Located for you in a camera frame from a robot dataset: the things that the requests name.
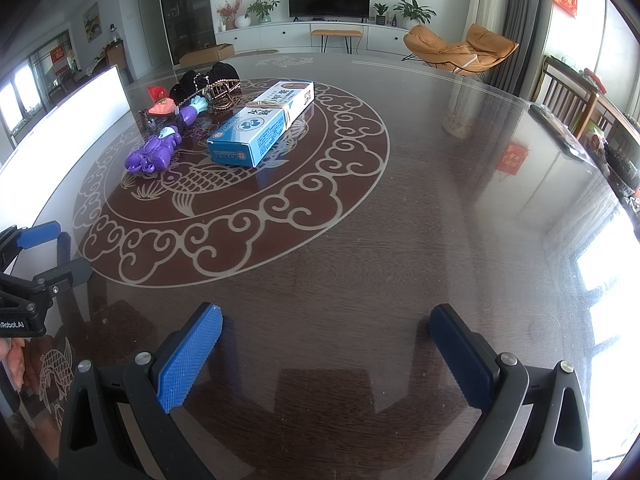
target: round table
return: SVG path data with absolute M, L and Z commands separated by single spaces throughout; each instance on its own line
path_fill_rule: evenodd
M 58 220 L 95 269 L 31 341 L 40 379 L 154 351 L 210 301 L 223 334 L 172 416 L 218 479 L 433 478 L 479 416 L 422 330 L 450 303 L 497 352 L 574 364 L 606 478 L 638 435 L 640 246 L 598 170 L 469 78 L 366 56 L 227 61 L 243 99 L 312 80 L 314 104 L 254 170 L 207 159 L 225 119 L 207 114 L 162 175 L 124 172 L 131 113 L 85 153 L 37 222 Z M 132 110 L 178 78 L 127 88 Z M 55 260 L 23 251 L 13 273 Z M 56 352 L 71 357 L 43 372 Z M 42 391 L 29 410 L 54 458 L 68 389 Z

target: cardboard box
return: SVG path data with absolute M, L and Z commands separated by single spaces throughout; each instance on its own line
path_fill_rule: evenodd
M 230 43 L 221 43 L 216 46 L 210 46 L 209 48 L 201 48 L 200 50 L 187 52 L 182 56 L 180 58 L 180 68 L 215 63 L 231 57 L 235 53 L 234 46 Z
M 222 124 L 207 139 L 214 162 L 255 168 L 276 140 L 314 100 L 314 84 L 280 81 Z M 268 103 L 260 106 L 259 102 Z

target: dark display cabinet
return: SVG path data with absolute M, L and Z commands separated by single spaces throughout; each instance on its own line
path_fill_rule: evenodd
M 160 0 L 174 65 L 187 52 L 216 44 L 209 0 Z

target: circular table decoration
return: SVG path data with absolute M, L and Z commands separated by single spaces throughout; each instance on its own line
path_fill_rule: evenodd
M 239 104 L 279 79 L 242 82 Z M 166 171 L 129 174 L 124 157 L 137 126 L 98 157 L 74 207 L 74 236 L 96 272 L 127 285 L 209 282 L 302 246 L 338 223 L 372 191 L 389 138 L 361 99 L 315 83 L 315 99 L 257 168 L 214 163 L 207 137 L 230 117 L 204 114 Z

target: white vase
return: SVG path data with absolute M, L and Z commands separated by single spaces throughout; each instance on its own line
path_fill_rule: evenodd
M 404 19 L 402 24 L 404 25 L 404 28 L 412 28 L 416 25 L 421 25 L 422 22 L 420 20 L 412 20 L 411 18 L 407 17 Z
M 238 16 L 234 22 L 237 28 L 245 28 L 251 25 L 251 18 L 246 14 Z

